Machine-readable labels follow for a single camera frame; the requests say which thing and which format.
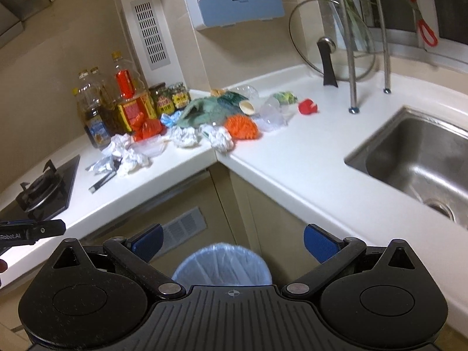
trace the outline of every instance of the blue plastic trash bag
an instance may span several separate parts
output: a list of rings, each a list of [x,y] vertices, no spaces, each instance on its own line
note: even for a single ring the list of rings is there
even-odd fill
[[[213,244],[190,255],[172,279],[186,290],[192,285],[271,285],[270,271],[258,254],[226,243]]]

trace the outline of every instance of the sink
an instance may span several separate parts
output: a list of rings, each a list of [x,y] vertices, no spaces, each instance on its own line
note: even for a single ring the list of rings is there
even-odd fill
[[[404,107],[345,163],[468,229],[468,131]]]

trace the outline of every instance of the ventilation grille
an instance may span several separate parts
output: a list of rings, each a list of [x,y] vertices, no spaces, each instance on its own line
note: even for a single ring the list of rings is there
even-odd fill
[[[164,243],[161,250],[154,258],[158,258],[172,248],[186,242],[197,233],[206,229],[207,224],[198,207],[192,208],[180,217],[162,225],[164,231]]]
[[[132,8],[151,70],[167,66],[171,62],[151,0],[133,1]]]

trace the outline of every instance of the orange sponge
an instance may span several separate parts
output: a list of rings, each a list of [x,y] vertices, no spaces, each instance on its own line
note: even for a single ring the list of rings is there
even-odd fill
[[[224,127],[232,138],[238,140],[255,140],[259,135],[257,125],[250,118],[241,114],[228,117]]]

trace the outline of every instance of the crosshair logo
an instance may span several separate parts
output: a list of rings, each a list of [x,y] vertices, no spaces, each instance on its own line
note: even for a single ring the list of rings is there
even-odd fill
[[[228,291],[226,294],[229,294],[231,297],[237,297],[239,294],[242,294],[240,291],[238,290],[230,290]]]

